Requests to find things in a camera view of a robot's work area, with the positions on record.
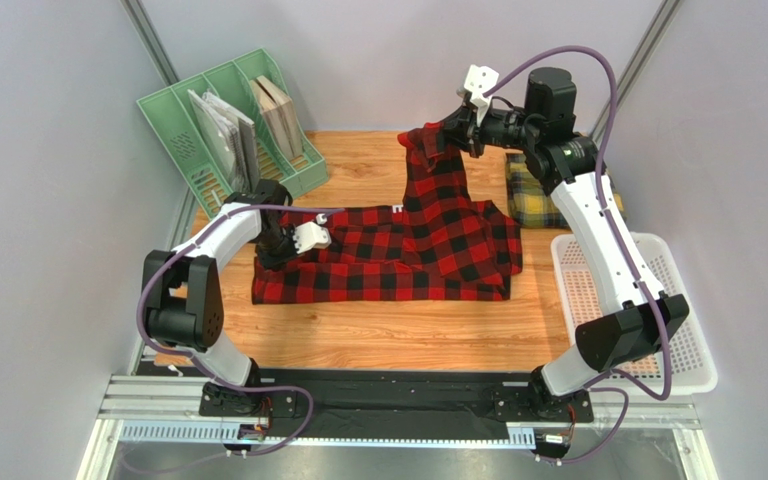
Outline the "red black plaid shirt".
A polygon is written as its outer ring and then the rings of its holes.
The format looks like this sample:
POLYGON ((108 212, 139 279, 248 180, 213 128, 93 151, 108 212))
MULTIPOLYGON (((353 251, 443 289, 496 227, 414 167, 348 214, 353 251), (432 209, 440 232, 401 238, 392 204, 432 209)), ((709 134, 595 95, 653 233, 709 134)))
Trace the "red black plaid shirt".
POLYGON ((406 153, 399 205, 353 207, 325 224, 331 243, 285 266, 255 265, 254 304, 503 301, 523 269, 520 226, 468 192, 459 148, 442 123, 398 136, 406 153))

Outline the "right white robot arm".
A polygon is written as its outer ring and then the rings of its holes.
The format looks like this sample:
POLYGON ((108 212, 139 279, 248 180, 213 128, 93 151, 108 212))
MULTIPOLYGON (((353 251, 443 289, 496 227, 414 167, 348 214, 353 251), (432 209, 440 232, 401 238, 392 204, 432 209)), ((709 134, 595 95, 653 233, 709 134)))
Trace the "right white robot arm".
POLYGON ((525 103, 491 105, 498 73, 472 65, 463 103, 444 120, 447 142, 479 157, 485 146, 515 149, 572 230, 597 287, 601 317, 579 325, 563 355, 537 368, 530 384, 551 401, 609 376, 612 368, 662 351, 690 313, 651 273, 625 226, 611 184, 597 165, 598 147, 574 130, 577 89, 560 68, 533 70, 525 103))

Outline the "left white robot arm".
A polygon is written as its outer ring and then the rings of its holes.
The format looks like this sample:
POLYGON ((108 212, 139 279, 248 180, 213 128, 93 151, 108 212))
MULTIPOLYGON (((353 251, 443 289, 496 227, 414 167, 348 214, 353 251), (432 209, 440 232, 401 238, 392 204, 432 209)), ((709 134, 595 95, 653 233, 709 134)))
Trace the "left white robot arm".
POLYGON ((261 266, 278 269, 298 255, 295 229, 281 223, 293 199, 276 180, 233 193, 190 240, 154 250, 143 264, 136 327, 152 349, 189 359, 212 381, 242 395, 264 392, 259 368, 224 331, 220 274, 247 244, 261 266))

